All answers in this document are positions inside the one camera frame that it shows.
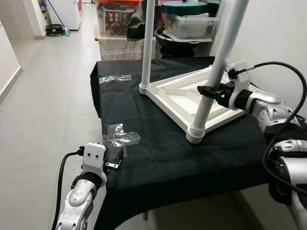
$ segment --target clear plastic container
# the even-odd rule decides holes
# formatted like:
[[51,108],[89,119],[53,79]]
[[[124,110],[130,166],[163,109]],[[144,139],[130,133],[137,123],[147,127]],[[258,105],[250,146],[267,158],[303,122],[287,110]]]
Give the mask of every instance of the clear plastic container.
[[177,16],[167,15],[168,23],[165,25],[164,34],[178,42],[210,42],[215,23],[215,17],[208,14]]

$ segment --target black cable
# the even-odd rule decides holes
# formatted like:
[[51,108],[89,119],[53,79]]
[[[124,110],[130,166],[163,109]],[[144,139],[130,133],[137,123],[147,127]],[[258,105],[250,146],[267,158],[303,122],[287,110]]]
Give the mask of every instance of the black cable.
[[306,80],[304,78],[304,76],[302,75],[302,73],[300,71],[298,71],[295,67],[289,65],[289,64],[286,64],[286,63],[283,63],[283,62],[278,62],[278,61],[270,61],[270,62],[263,62],[263,63],[260,63],[260,64],[257,64],[255,65],[254,67],[252,68],[249,68],[249,69],[242,69],[242,70],[239,70],[239,71],[236,71],[236,74],[239,74],[239,73],[242,73],[242,72],[245,72],[245,71],[248,71],[248,70],[251,70],[251,69],[255,69],[255,68],[258,68],[258,67],[261,67],[261,66],[267,66],[267,65],[279,65],[279,66],[284,66],[284,67],[287,67],[289,69],[291,69],[294,73],[297,74],[297,76],[300,78],[301,82],[302,82],[302,86],[303,86],[303,94],[302,94],[302,97],[301,97],[301,100],[298,104],[298,106],[296,107],[296,109],[293,111],[293,113],[287,118],[287,120],[285,121],[285,123],[282,125],[281,129],[274,135],[274,137],[272,138],[272,140],[270,141],[270,143],[268,144],[264,154],[263,154],[263,157],[262,157],[262,165],[264,167],[264,169],[274,178],[276,179],[277,181],[283,183],[284,185],[290,187],[292,190],[298,192],[298,193],[302,193],[304,195],[307,195],[307,191],[289,183],[288,181],[284,180],[283,178],[277,176],[276,174],[274,174],[270,169],[269,167],[267,166],[267,157],[269,155],[269,152],[270,152],[270,149],[272,148],[273,144],[275,143],[276,141],[276,138],[279,136],[279,134],[283,131],[283,129],[290,124],[290,121],[295,117],[295,116],[298,116],[297,113],[298,111],[302,108],[302,106],[304,105],[304,102],[305,102],[305,99],[306,99],[306,95],[307,95],[307,84],[306,84]]
[[59,18],[59,21],[62,23],[63,27],[65,28],[64,26],[64,23],[62,22],[61,18],[59,17],[58,13],[56,12],[56,10],[53,8],[53,5],[51,4],[51,2],[49,0],[47,0],[51,6],[51,8],[53,9],[54,13],[56,13],[57,17]]
[[55,213],[55,216],[54,216],[54,220],[53,220],[51,230],[56,229],[57,222],[58,222],[58,219],[59,219],[59,208],[60,208],[60,205],[61,205],[62,181],[63,181],[63,172],[64,172],[65,161],[68,157],[73,156],[73,155],[81,155],[82,156],[83,150],[84,150],[84,147],[80,147],[80,149],[78,151],[68,153],[62,159],[61,166],[59,168],[56,213]]

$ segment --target white wall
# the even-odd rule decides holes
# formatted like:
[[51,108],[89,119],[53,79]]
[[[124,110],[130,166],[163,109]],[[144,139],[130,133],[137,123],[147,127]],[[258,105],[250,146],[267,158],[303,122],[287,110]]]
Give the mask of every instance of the white wall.
[[[211,55],[221,41],[231,2],[222,0],[222,15]],[[250,0],[230,63],[245,59],[250,65],[264,61],[282,61],[307,76],[307,2],[305,0]],[[263,90],[273,92],[292,106],[301,97],[297,76],[283,67],[271,66],[250,72],[253,82]],[[307,106],[300,111],[307,116]],[[276,203],[266,185],[241,191],[256,216],[267,230],[294,230],[295,223],[288,209]]]
[[13,48],[6,36],[4,26],[0,27],[0,92],[11,77],[19,69],[20,65]]
[[33,35],[38,37],[45,35],[45,27],[47,22],[43,16],[43,13],[41,12],[38,1],[23,0],[23,3],[33,31]]
[[0,19],[11,41],[33,39],[22,0],[0,0]]

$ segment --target black tablecloth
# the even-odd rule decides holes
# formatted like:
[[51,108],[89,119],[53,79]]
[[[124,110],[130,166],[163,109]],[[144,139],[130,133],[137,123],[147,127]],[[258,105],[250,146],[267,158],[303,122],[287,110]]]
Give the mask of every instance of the black tablecloth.
[[[214,58],[153,60],[151,81],[198,70]],[[131,74],[130,81],[98,84],[107,75]],[[138,145],[127,146],[128,157],[108,175],[106,198],[95,230],[116,228],[144,211],[172,203],[237,191],[266,183],[261,166],[265,150],[256,120],[244,116],[207,134],[201,144],[185,133],[147,96],[140,95],[142,61],[97,62],[91,74],[93,100],[107,126],[122,123],[137,132]]]

